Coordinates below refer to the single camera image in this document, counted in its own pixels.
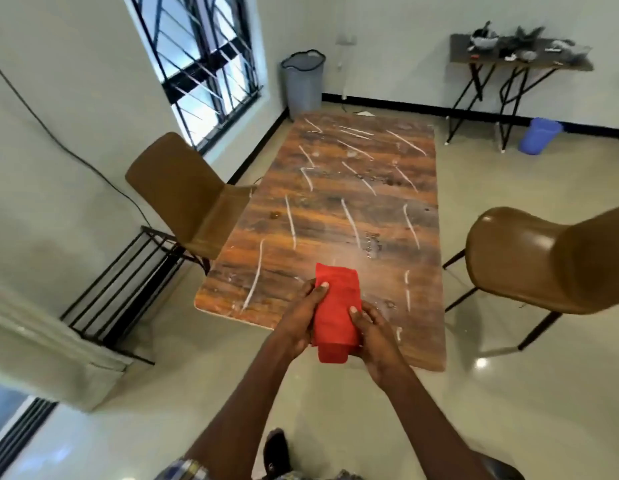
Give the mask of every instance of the wall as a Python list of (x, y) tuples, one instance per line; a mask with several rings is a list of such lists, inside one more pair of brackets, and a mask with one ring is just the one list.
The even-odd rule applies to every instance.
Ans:
[[(328, 55), (325, 91), (340, 94), (344, 72), (334, 45), (340, 32), (355, 34), (346, 48), (346, 94), (451, 106), (469, 80), (465, 66), (450, 66), (448, 37), (492, 20), (500, 34), (516, 26), (545, 25), (545, 36), (593, 46), (592, 73), (559, 72), (523, 99), (522, 116), (544, 116), (619, 128), (619, 0), (317, 0), (325, 18), (314, 42)], [(497, 81), (474, 109), (497, 111)]]
[[(248, 3), (260, 80), (269, 84), (206, 155), (225, 180), (283, 110), (276, 66), (303, 46), (309, 2)], [(0, 0), (0, 67), (67, 147), (164, 228), (124, 175), (178, 125), (124, 0)], [(142, 224), (131, 203), (51, 142), (0, 78), (1, 282), (58, 316)]]

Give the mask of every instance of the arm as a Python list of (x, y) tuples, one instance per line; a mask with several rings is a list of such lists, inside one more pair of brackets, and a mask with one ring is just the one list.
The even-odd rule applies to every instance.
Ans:
[(249, 479), (267, 416), (290, 362), (310, 344), (314, 309), (328, 284), (305, 282), (276, 329), (221, 411), (187, 451), (185, 457), (207, 468), (214, 480)]
[(366, 301), (362, 309), (369, 319), (350, 309), (352, 322), (362, 334), (361, 357), (371, 378), (387, 394), (428, 480), (491, 480), (405, 361), (389, 323)]

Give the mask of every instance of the chair backrest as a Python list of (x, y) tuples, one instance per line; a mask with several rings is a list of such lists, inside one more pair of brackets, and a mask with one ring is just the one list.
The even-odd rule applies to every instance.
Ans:
[(619, 207), (569, 226), (554, 250), (571, 297), (598, 310), (619, 304)]
[(203, 157), (173, 132), (141, 153), (125, 179), (181, 243), (193, 238), (225, 186)]

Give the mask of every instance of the wooden tabletop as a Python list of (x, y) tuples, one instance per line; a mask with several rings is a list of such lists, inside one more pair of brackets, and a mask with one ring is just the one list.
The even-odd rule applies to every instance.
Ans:
[(362, 298), (392, 324), (408, 362), (444, 370), (431, 127), (353, 114), (297, 118), (194, 304), (273, 328), (317, 262), (358, 271)]
[[(593, 64), (589, 60), (578, 64), (563, 64), (558, 65), (554, 63), (555, 60), (560, 60), (560, 53), (557, 52), (545, 52), (545, 48), (555, 40), (552, 38), (539, 38), (536, 40), (534, 50), (538, 54), (538, 57), (532, 62), (524, 62), (516, 59), (512, 62), (508, 62), (505, 59), (498, 57), (499, 48), (504, 46), (512, 37), (501, 37), (494, 50), (488, 52), (478, 52), (476, 50), (468, 52), (469, 47), (469, 35), (466, 34), (453, 34), (449, 36), (449, 62), (458, 64), (497, 64), (511, 67), (529, 67), (530, 69), (560, 69), (560, 70), (578, 70), (578, 71), (593, 71)], [(472, 55), (478, 55), (477, 59), (472, 59)]]

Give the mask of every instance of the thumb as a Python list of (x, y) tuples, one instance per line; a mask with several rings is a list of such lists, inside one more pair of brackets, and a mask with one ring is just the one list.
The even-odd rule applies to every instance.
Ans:
[(350, 306), (349, 314), (352, 318), (352, 323), (354, 326), (363, 334), (369, 330), (371, 326), (371, 322), (362, 316), (362, 313), (356, 309), (355, 306)]
[(323, 301), (323, 298), (325, 298), (325, 295), (327, 294), (327, 290), (329, 290), (329, 283), (328, 282), (322, 282), (320, 284), (320, 286), (317, 286), (316, 288), (314, 288), (314, 290), (312, 290), (312, 292), (310, 294), (308, 294), (307, 299), (314, 305), (318, 305), (321, 301)]

